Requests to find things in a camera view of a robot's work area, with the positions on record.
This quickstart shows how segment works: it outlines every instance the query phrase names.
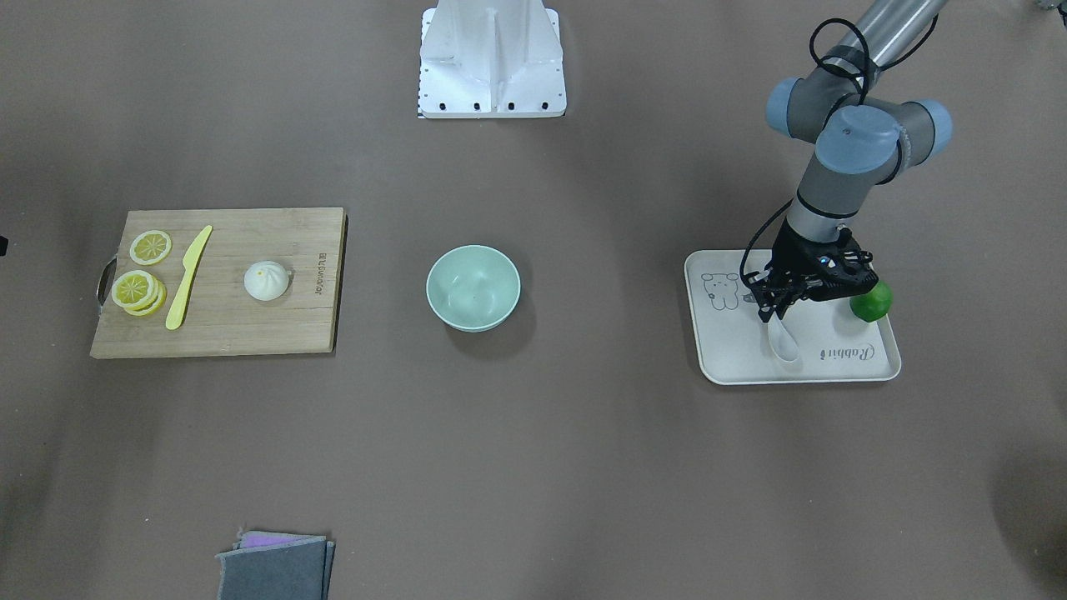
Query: light green bowl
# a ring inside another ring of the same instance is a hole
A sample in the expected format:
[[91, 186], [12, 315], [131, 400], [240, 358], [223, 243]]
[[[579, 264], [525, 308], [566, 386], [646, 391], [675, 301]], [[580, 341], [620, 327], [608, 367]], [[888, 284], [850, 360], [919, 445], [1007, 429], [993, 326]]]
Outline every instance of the light green bowl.
[[461, 246], [437, 258], [426, 278], [430, 307], [451, 327], [478, 332], [493, 329], [519, 303], [519, 270], [499, 250]]

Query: metal handle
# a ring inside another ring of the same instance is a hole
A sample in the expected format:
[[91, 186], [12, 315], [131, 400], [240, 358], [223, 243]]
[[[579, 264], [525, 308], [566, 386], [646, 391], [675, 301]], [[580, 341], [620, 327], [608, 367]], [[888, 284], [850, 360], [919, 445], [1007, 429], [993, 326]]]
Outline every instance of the metal handle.
[[111, 278], [114, 277], [117, 265], [118, 254], [115, 254], [100, 271], [100, 282], [96, 284], [96, 314], [103, 312], [103, 303], [108, 300], [108, 290], [111, 289]]

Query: white pedestal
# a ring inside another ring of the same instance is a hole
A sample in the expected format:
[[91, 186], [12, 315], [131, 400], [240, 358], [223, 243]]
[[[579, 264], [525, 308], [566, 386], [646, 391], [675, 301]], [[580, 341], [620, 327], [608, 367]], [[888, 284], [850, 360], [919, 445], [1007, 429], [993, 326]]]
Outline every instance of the white pedestal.
[[567, 110], [559, 15], [541, 0], [441, 0], [423, 14], [418, 115], [535, 119]]

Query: white spoon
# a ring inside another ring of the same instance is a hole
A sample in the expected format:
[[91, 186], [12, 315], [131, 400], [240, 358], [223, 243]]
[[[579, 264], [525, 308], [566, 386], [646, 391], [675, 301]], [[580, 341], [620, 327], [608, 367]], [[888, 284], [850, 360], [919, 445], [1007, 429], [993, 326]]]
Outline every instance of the white spoon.
[[770, 320], [767, 321], [767, 341], [770, 342], [770, 350], [782, 362], [792, 363], [800, 358], [800, 347], [797, 346], [797, 341], [790, 333], [790, 330], [785, 329], [785, 325], [782, 323], [782, 319], [778, 318], [778, 315], [771, 315]]

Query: yellow knife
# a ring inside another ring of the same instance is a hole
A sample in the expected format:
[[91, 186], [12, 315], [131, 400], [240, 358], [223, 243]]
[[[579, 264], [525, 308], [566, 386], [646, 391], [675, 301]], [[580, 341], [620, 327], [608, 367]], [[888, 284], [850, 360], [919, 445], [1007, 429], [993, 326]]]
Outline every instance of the yellow knife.
[[189, 304], [189, 289], [193, 285], [193, 275], [196, 274], [196, 266], [200, 265], [201, 254], [204, 253], [204, 246], [207, 238], [211, 236], [211, 225], [204, 227], [196, 234], [196, 239], [189, 244], [186, 255], [181, 258], [181, 266], [186, 268], [186, 274], [181, 275], [181, 284], [178, 291], [174, 294], [174, 302], [171, 304], [171, 312], [166, 313], [166, 329], [175, 330], [181, 327], [181, 321], [186, 319], [186, 306]]

